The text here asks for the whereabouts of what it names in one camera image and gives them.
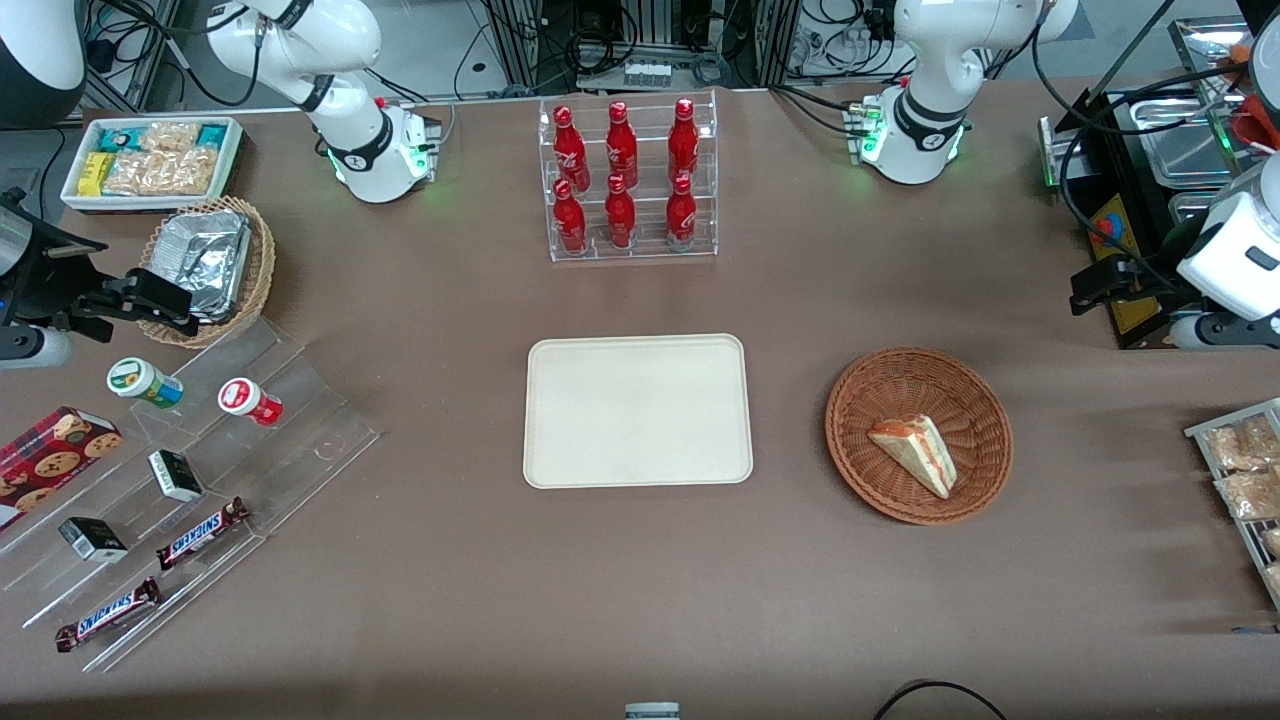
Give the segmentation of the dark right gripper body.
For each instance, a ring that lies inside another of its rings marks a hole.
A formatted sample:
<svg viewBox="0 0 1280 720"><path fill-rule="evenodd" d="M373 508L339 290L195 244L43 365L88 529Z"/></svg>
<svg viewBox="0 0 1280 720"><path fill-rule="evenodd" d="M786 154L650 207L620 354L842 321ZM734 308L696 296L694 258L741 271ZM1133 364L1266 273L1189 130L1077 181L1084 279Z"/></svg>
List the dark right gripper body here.
<svg viewBox="0 0 1280 720"><path fill-rule="evenodd" d="M19 318L38 316L32 307L56 304L55 311L70 305L74 275L99 243L68 233L27 211L19 199L3 200L3 324Z"/></svg>

